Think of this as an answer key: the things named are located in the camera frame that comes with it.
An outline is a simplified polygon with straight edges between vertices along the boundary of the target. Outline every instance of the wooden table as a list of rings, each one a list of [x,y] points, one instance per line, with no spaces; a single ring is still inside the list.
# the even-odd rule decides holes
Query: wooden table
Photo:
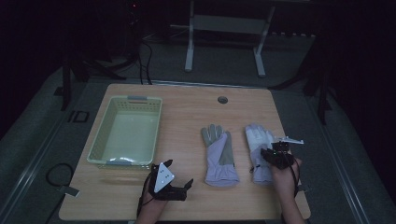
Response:
[[[112,95],[146,95],[163,98],[154,163],[174,160],[169,167],[175,187],[194,179],[185,202],[170,202],[161,220],[279,219],[280,206],[272,187],[252,182],[245,127],[252,122],[284,136],[271,92],[259,89],[111,84],[99,108],[71,187],[77,198],[66,195],[59,212],[65,220],[135,220],[138,198],[149,171],[99,169],[87,162],[93,137]],[[228,98],[220,104],[218,97]],[[215,188],[205,183],[206,153],[200,130],[221,125],[233,138],[233,157],[240,183]],[[303,192],[297,204],[304,218],[310,210]]]

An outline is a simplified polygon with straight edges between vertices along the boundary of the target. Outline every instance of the basket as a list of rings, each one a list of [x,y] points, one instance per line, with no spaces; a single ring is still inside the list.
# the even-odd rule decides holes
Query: basket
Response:
[[[88,162],[102,168],[149,169],[155,154],[162,104],[158,97],[111,97]]]

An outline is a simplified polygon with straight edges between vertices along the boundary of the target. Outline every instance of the background desk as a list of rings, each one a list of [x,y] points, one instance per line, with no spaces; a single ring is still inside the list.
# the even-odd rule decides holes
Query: background desk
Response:
[[[252,183],[245,126],[258,122],[275,135],[285,135],[271,92],[215,87],[143,86],[112,84],[99,108],[83,149],[71,187],[77,198],[66,195],[60,218],[67,220],[134,220],[138,198],[148,171],[99,169],[87,155],[112,95],[147,95],[163,98],[163,113],[155,163],[174,160],[173,185],[194,178],[185,202],[170,202],[161,220],[278,219],[280,206],[272,187]],[[229,102],[222,105],[219,96]],[[233,188],[214,188],[205,183],[206,154],[200,133],[210,123],[221,124],[233,137],[233,156],[240,183]],[[304,218],[310,210],[303,192],[297,203]]]

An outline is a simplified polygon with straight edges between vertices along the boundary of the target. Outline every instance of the metal leg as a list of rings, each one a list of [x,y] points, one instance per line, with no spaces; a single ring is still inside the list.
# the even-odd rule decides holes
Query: metal leg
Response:
[[[260,43],[257,47],[253,48],[254,59],[256,60],[259,77],[265,77],[264,65],[262,64],[262,46],[264,45],[265,37],[268,35],[268,29],[270,27],[271,19],[274,16],[274,11],[275,7],[271,7],[264,27],[262,27],[262,38],[260,39]]]
[[[194,1],[190,1],[190,27],[189,27],[189,46],[187,48],[186,65],[184,70],[190,72],[192,70],[192,60],[194,57]]]

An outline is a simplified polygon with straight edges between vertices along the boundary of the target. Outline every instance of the glove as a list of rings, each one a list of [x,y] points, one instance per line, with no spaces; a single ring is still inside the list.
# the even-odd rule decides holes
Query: glove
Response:
[[[210,124],[201,130],[207,151],[207,172],[205,182],[215,187],[230,187],[239,182],[233,165],[231,134],[221,126]]]
[[[259,185],[272,184],[272,174],[268,162],[262,157],[262,148],[272,149],[274,136],[261,125],[250,124],[245,128],[247,142],[250,149],[250,159],[253,163],[253,182]]]

